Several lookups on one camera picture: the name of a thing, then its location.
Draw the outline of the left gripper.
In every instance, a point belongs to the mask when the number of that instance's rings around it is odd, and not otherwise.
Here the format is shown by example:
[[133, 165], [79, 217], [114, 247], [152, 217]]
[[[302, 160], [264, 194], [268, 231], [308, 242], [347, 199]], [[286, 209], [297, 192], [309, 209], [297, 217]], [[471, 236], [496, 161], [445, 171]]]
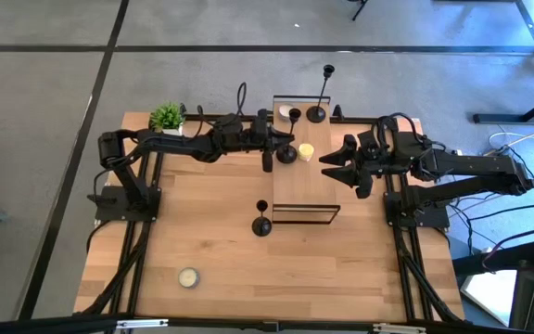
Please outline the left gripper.
[[[255, 146], [256, 150], [261, 151], [261, 166], [266, 173], [273, 171], [273, 148], [271, 146], [271, 137], [269, 124], [267, 122], [268, 111], [260, 109], [257, 117], [252, 121], [249, 130], [250, 143]], [[277, 146], [290, 145], [295, 136], [291, 133], [275, 131], [275, 144]]]

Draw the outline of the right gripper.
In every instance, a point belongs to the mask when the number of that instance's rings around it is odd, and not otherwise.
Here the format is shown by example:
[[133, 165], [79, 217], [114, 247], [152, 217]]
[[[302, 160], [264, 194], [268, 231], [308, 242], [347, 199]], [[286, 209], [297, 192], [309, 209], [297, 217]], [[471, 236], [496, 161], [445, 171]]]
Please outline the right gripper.
[[379, 142], [373, 131], [360, 133], [358, 138], [361, 144], [358, 172], [354, 165], [346, 165], [346, 161], [353, 159], [357, 152], [357, 141], [354, 135], [344, 135], [341, 148], [320, 157], [319, 162], [343, 166], [322, 169], [321, 173], [349, 187], [358, 186], [357, 197], [366, 199], [372, 192], [373, 175], [382, 174], [382, 161], [388, 154], [388, 145], [385, 140]]

